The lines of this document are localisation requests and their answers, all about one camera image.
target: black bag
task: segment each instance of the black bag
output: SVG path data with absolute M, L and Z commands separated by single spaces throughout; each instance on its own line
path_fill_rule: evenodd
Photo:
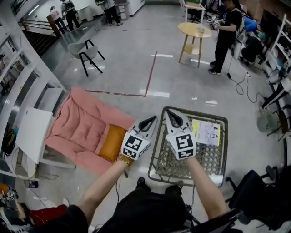
M 65 10 L 66 12 L 69 12 L 69 11 L 75 11 L 75 6 L 72 2 L 67 2 L 65 3 Z
M 13 129 L 10 129 L 8 133 L 4 136 L 2 142 L 3 152 L 8 156 L 12 153 L 15 146 L 16 135 Z

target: orange pillow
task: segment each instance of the orange pillow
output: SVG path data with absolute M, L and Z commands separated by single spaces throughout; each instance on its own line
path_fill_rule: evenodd
M 107 137 L 99 152 L 99 155 L 110 162 L 114 162 L 118 156 L 125 133 L 126 130 L 124 128 L 110 125 Z

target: red floor line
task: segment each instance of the red floor line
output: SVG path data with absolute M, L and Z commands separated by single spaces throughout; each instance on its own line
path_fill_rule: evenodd
M 145 96 L 147 95 L 147 91 L 149 90 L 149 86 L 150 86 L 150 82 L 151 82 L 151 75 L 153 74 L 154 65 L 155 65 L 155 61 L 156 61 L 156 54 L 157 53 L 158 53 L 158 50 L 155 53 L 153 65 L 151 66 L 151 72 L 150 72 L 149 80 L 148 80 L 147 85 L 146 85 Z
M 86 90 L 87 92 L 95 92 L 95 93 L 106 93 L 106 94 L 110 94 L 110 95 L 121 95 L 121 96 L 135 96 L 135 97 L 146 97 L 147 95 L 147 91 L 149 90 L 149 86 L 150 86 L 150 82 L 151 82 L 151 75 L 153 73 L 153 70 L 154 70 L 154 65 L 155 65 L 155 61 L 156 61 L 156 54 L 157 54 L 158 51 L 156 51 L 155 53 L 155 57 L 154 57 L 154 61 L 153 61 L 153 64 L 151 66 L 151 72 L 150 72 L 150 76 L 149 76 L 149 80 L 147 82 L 147 85 L 146 85 L 146 90 L 145 90 L 145 95 L 137 95 L 137 94 L 122 94 L 122 93 L 110 93 L 108 91 L 91 91 L 91 90 Z

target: bag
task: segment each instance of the bag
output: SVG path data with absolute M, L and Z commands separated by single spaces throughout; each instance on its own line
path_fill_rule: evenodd
M 72 2 L 67 2 L 65 3 L 65 11 L 69 12 L 69 11 L 75 11 L 75 6 Z
M 16 135 L 13 129 L 10 129 L 6 136 L 3 138 L 2 149 L 3 152 L 9 156 L 15 146 Z
M 104 0 L 95 0 L 96 5 L 104 5 Z
M 234 8 L 232 12 L 233 11 L 238 11 L 241 14 L 241 11 L 237 8 Z M 242 14 L 241 14 L 241 25 L 239 26 L 238 30 L 236 30 L 236 40 L 242 43 L 245 38 L 245 35 L 246 35 L 246 27 L 245 27 L 244 19 L 242 18 Z

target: round wooden table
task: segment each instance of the round wooden table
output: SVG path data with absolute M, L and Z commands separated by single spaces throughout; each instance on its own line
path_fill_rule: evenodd
M 198 68 L 199 68 L 200 57 L 201 57 L 202 39 L 211 37 L 212 36 L 212 32 L 208 28 L 204 27 L 204 32 L 200 33 L 198 31 L 198 24 L 194 24 L 194 23 L 180 23 L 178 25 L 178 28 L 179 28 L 179 30 L 181 32 L 186 34 L 185 40 L 184 40 L 184 44 L 183 44 L 183 48 L 182 48 L 182 51 L 181 51 L 181 55 L 180 55 L 180 58 L 179 58 L 179 63 L 181 61 L 183 52 L 186 52 L 186 53 L 192 54 L 192 55 L 199 55 L 199 58 L 198 58 Z M 192 44 L 186 44 L 188 36 L 192 36 L 193 37 Z M 197 47 L 194 46 L 195 37 L 200 38 L 199 50 L 198 50 Z

